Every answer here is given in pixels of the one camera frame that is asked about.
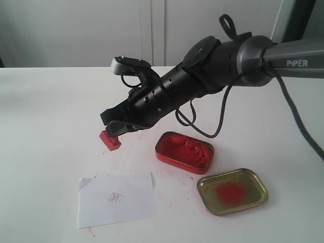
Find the white table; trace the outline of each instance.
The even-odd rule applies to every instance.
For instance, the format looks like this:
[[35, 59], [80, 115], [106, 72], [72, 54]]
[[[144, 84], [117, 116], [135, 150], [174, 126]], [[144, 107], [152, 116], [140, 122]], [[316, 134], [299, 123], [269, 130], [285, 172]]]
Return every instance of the white table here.
[[[284, 80], [324, 146], [324, 80]], [[99, 115], [127, 92], [109, 68], [0, 69], [0, 242], [323, 242], [324, 162], [299, 133], [276, 80], [233, 88], [215, 139], [181, 126], [172, 113], [150, 130], [121, 136], [121, 148], [109, 152], [98, 138]], [[203, 130], [215, 130], [222, 97], [194, 101]], [[255, 171], [268, 202], [224, 217], [208, 213], [196, 189], [201, 176], [155, 158], [166, 131], [214, 145], [207, 175]], [[145, 171], [154, 176], [158, 217], [93, 227], [94, 235], [76, 229], [80, 178]]]

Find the paper sheet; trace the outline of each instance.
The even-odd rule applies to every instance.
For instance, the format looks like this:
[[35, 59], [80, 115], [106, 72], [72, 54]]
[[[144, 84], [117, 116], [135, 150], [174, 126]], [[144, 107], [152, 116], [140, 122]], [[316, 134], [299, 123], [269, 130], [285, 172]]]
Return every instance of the paper sheet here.
[[156, 216], [151, 173], [82, 178], [77, 228]]

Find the red powder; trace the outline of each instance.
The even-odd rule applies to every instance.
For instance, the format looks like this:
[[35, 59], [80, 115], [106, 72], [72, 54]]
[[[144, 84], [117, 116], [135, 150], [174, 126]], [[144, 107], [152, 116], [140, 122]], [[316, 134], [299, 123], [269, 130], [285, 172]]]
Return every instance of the red powder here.
[[238, 205], [246, 199], [245, 190], [234, 182], [227, 182], [216, 187], [217, 198], [227, 205]]
[[213, 157], [207, 145], [178, 134], [162, 138], [157, 150], [163, 156], [197, 168], [206, 167]]

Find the red stamp mark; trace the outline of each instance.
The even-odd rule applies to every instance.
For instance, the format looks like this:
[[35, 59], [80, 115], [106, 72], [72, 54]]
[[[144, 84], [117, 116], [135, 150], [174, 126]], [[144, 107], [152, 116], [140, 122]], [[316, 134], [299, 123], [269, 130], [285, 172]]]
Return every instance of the red stamp mark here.
[[122, 200], [123, 197], [124, 197], [123, 195], [120, 195], [118, 193], [113, 192], [110, 195], [110, 198], [108, 199], [108, 201], [119, 203]]

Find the robotic arm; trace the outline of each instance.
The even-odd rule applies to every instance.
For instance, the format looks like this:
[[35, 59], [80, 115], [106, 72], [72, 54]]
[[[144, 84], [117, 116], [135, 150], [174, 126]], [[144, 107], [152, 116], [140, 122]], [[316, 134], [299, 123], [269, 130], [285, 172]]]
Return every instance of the robotic arm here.
[[140, 84], [126, 84], [132, 88], [128, 98], [101, 114], [109, 137], [149, 129], [184, 103], [225, 86], [259, 87], [277, 75], [324, 78], [322, 40], [275, 44], [250, 32], [237, 35], [228, 15], [222, 15], [220, 23], [232, 41], [221, 43], [213, 36], [202, 39], [162, 77], [144, 60], [113, 59], [113, 73], [124, 84], [124, 76], [137, 76]]

